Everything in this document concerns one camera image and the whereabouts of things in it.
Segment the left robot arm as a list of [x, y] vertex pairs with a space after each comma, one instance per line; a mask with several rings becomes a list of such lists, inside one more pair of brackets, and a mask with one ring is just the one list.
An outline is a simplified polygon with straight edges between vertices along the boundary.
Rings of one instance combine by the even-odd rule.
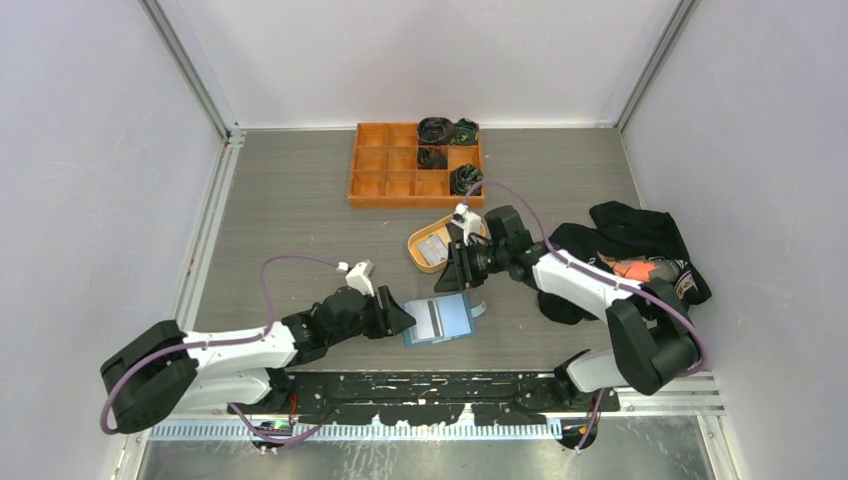
[[386, 286], [373, 295], [346, 286], [264, 327], [205, 333], [162, 320], [100, 367], [108, 435], [153, 427], [175, 411], [234, 404], [277, 413], [292, 397], [286, 368], [323, 358], [346, 340], [381, 339], [416, 324]]

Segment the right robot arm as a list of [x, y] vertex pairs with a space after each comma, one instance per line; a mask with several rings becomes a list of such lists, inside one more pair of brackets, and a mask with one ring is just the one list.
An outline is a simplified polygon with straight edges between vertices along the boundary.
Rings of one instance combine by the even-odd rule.
[[668, 281], [622, 278], [553, 247], [547, 239], [536, 241], [510, 205], [479, 216], [458, 204], [446, 229], [448, 259], [435, 292], [476, 288], [489, 276], [505, 272], [606, 324], [610, 349], [587, 350], [555, 370], [556, 400], [565, 409], [580, 410], [595, 391], [611, 387], [652, 395], [703, 367], [700, 338]]

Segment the black and white card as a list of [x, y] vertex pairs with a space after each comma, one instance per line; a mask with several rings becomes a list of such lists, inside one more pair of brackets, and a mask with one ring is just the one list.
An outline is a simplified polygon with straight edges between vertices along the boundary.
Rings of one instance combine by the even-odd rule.
[[413, 343], [435, 340], [443, 334], [438, 303], [434, 299], [415, 300], [404, 305], [404, 310], [416, 319], [408, 330]]

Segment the blue leather card holder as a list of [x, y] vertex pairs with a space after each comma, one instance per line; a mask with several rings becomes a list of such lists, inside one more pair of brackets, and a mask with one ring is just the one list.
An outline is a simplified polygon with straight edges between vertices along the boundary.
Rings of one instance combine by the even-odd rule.
[[407, 302], [402, 306], [416, 321], [403, 332], [407, 347], [444, 343], [473, 336], [476, 319], [486, 312], [485, 302], [474, 303], [467, 292]]

